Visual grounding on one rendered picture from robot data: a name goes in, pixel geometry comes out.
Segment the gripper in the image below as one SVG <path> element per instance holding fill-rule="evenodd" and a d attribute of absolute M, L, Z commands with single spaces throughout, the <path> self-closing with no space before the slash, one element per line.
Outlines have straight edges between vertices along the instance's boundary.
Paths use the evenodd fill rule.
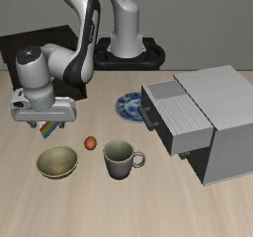
<path fill-rule="evenodd" d="M 17 89 L 11 99 L 11 116 L 15 121 L 26 121 L 36 128 L 36 121 L 60 121 L 59 128 L 66 121 L 75 121 L 75 101 L 69 97 L 55 97 L 51 93 L 44 99 L 29 99 L 22 88 Z"/>

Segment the rainbow cake wedge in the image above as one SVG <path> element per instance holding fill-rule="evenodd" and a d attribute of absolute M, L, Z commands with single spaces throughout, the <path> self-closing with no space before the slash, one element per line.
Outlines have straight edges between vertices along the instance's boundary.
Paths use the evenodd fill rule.
<path fill-rule="evenodd" d="M 59 126 L 58 121 L 40 121 L 39 122 L 39 129 L 43 138 L 48 138 L 58 126 Z"/>

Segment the blue patterned plate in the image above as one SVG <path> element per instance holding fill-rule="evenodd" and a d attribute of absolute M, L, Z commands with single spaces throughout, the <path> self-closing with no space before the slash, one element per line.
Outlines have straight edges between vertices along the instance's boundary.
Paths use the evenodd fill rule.
<path fill-rule="evenodd" d="M 115 111 L 123 120 L 141 123 L 143 122 L 143 119 L 138 111 L 140 104 L 141 94 L 139 92 L 127 93 L 117 99 L 115 103 Z"/>

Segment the olive green bowl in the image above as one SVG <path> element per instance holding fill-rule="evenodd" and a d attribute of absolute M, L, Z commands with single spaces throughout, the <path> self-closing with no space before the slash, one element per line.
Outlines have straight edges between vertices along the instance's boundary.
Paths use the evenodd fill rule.
<path fill-rule="evenodd" d="M 57 145 L 44 150 L 36 166 L 44 177 L 58 180 L 69 176 L 77 164 L 78 155 L 75 150 L 69 146 Z"/>

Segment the small orange fruit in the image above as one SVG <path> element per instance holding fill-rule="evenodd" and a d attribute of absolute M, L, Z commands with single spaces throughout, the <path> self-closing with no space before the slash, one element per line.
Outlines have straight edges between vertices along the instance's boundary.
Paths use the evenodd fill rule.
<path fill-rule="evenodd" d="M 94 136 L 88 136 L 84 141 L 84 146 L 87 150 L 94 150 L 97 146 L 97 140 Z"/>

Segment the grey-green mug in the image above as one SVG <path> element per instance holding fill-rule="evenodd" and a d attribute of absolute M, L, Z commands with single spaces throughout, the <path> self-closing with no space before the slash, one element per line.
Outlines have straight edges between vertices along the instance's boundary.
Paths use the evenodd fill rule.
<path fill-rule="evenodd" d="M 128 177 L 131 168 L 141 168 L 146 161 L 142 152 L 134 151 L 124 140 L 113 140 L 103 150 L 105 164 L 111 178 L 123 180 Z"/>

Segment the grey cabinet drawer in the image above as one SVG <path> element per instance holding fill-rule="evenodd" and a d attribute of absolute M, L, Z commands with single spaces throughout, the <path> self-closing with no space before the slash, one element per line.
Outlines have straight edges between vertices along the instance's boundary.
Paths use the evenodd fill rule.
<path fill-rule="evenodd" d="M 142 85 L 138 111 L 171 156 L 211 145 L 212 124 L 176 80 Z"/>

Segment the grey cabinet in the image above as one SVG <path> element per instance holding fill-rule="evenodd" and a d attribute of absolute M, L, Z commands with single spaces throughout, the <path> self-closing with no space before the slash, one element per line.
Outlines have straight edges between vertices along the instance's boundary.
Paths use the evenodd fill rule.
<path fill-rule="evenodd" d="M 188 161 L 203 185 L 253 173 L 253 84 L 229 65 L 177 74 L 214 127 L 211 146 Z"/>

